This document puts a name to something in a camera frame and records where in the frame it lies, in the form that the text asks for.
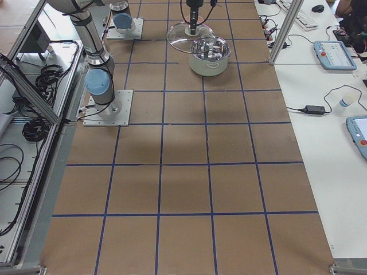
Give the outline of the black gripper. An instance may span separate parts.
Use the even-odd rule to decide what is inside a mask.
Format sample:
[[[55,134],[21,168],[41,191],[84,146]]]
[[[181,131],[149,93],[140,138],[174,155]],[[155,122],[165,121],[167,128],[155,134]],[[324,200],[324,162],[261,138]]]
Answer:
[[[190,32],[196,32],[199,8],[201,8],[203,4],[203,0],[186,0],[186,5],[190,7]]]

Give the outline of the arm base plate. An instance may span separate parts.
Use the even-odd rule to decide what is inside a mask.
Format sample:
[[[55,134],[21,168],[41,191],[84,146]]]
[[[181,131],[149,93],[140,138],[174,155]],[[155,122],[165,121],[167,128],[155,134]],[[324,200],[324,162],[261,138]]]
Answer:
[[[130,122],[133,90],[116,90],[114,101],[106,108],[95,104],[92,96],[89,97],[89,105],[83,118],[83,126],[86,127],[128,127]]]
[[[140,40],[142,38],[143,18],[118,19],[114,16],[108,27],[108,40]]]

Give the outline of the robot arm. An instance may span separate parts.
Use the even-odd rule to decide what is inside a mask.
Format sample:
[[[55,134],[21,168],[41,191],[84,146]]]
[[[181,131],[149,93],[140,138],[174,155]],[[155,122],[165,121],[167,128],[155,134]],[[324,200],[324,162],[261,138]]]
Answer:
[[[128,32],[135,27],[131,17],[128,1],[47,1],[63,16],[71,19],[79,38],[86,51],[90,71],[86,74],[84,83],[94,100],[95,115],[108,115],[119,110],[120,101],[116,99],[113,82],[114,61],[102,43],[103,37],[97,28],[89,11],[90,7],[110,8],[115,29]]]
[[[135,29],[128,1],[111,3],[110,11],[112,13],[112,21],[118,33],[129,33]]]

